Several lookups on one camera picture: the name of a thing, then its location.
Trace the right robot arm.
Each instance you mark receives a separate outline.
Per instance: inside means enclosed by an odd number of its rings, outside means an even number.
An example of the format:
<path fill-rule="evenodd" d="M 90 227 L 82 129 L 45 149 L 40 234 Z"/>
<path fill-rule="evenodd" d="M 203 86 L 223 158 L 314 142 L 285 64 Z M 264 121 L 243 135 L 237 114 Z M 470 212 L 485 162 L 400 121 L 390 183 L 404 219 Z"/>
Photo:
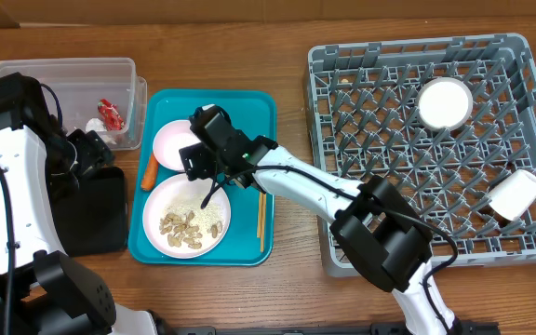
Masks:
<path fill-rule="evenodd" d="M 250 139 L 218 105 L 197 108 L 188 118 L 199 142 L 181 149 L 189 180 L 210 179 L 202 204 L 227 184 L 281 196 L 323 219 L 355 270 L 395 297 L 411 334 L 460 334 L 461 321 L 443 302 L 435 273 L 457 256 L 431 262 L 430 244 L 440 228 L 425 222 L 387 179 L 366 182 L 336 177 L 302 162 L 264 136 Z"/>

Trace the white paper cup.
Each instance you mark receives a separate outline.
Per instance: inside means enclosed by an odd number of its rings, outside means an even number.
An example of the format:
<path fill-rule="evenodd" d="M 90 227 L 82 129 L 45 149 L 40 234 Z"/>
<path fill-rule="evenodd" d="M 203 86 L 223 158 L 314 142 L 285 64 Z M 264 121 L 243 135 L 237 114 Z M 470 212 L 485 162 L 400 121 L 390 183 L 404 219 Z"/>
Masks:
<path fill-rule="evenodd" d="M 509 221 L 519 219 L 536 200 L 536 176 L 518 169 L 489 193 L 489 206 Z"/>

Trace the pile of rice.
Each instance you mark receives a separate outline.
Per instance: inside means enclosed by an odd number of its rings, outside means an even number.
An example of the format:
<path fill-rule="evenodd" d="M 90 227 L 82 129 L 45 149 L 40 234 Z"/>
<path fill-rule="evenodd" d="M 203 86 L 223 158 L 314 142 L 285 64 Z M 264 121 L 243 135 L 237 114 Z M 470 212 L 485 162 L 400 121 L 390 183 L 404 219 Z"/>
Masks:
<path fill-rule="evenodd" d="M 164 208 L 163 221 L 190 225 L 211 225 L 223 222 L 223 208 L 211 199 L 201 208 L 203 195 L 176 196 Z"/>

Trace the pile of peanuts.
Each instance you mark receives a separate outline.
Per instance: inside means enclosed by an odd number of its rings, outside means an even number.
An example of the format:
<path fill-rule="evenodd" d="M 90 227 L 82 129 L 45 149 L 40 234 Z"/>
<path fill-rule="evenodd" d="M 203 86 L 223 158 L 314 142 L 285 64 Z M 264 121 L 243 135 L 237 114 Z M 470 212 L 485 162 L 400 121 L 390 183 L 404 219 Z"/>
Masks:
<path fill-rule="evenodd" d="M 206 214 L 169 212 L 159 220 L 159 233 L 171 248 L 201 250 L 218 241 L 222 233 L 222 220 Z"/>

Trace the large pink plate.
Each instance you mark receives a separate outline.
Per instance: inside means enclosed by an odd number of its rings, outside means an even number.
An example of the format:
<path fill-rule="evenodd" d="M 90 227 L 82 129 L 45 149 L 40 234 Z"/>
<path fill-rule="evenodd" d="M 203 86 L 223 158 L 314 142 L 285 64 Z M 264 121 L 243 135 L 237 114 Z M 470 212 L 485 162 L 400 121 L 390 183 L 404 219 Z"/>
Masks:
<path fill-rule="evenodd" d="M 171 248 L 164 236 L 159 233 L 159 220 L 164 216 L 164 208 L 176 196 L 207 195 L 211 186 L 210 180 L 189 181 L 184 174 L 178 174 L 162 181 L 150 193 L 142 214 L 142 224 L 144 232 L 149 242 L 162 254 L 176 259 L 192 259 L 210 252 L 219 245 L 225 237 L 231 221 L 231 204 L 227 194 L 219 190 L 211 198 L 216 203 L 220 203 L 223 208 L 223 228 L 218 241 L 207 248 L 201 250 L 191 250 L 188 248 Z"/>

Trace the white bowl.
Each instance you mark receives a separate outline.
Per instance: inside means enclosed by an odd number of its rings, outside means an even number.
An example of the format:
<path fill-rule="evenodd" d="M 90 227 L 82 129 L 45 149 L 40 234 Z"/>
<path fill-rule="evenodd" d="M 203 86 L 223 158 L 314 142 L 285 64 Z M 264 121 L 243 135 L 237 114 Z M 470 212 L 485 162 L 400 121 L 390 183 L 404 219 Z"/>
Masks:
<path fill-rule="evenodd" d="M 420 123 L 432 131 L 461 127 L 472 114 L 473 105 L 474 98 L 466 84 L 451 77 L 428 82 L 416 100 Z"/>

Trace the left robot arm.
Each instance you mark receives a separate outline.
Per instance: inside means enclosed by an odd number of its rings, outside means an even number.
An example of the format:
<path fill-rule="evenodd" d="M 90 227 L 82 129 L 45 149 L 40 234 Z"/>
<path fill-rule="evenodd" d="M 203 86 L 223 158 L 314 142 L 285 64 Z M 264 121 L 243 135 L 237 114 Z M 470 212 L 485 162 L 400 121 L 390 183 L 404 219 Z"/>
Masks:
<path fill-rule="evenodd" d="M 63 129 L 51 95 L 0 78 L 0 334 L 165 334 L 79 262 L 127 245 L 127 182 L 97 133 Z"/>

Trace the red snack wrapper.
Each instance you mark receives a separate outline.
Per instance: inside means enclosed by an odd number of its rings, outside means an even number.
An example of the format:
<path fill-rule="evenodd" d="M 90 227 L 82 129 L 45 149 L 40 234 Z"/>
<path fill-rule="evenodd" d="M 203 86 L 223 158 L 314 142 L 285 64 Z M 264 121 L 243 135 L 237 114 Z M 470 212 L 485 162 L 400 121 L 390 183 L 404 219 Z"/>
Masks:
<path fill-rule="evenodd" d="M 98 103 L 98 113 L 102 117 L 106 130 L 122 130 L 125 126 L 123 117 L 119 114 L 117 106 L 106 99 Z"/>

